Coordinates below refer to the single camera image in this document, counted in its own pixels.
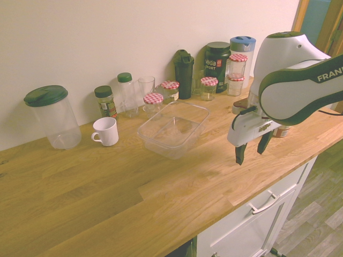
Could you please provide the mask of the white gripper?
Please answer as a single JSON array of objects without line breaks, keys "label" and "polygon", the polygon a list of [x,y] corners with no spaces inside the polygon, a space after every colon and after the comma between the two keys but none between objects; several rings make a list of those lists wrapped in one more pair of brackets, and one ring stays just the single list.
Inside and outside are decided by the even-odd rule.
[{"label": "white gripper", "polygon": [[247,143],[260,136],[257,152],[262,154],[269,144],[274,130],[274,121],[264,119],[256,113],[256,106],[242,110],[234,120],[228,132],[228,141],[235,146],[236,163],[242,165]]}]

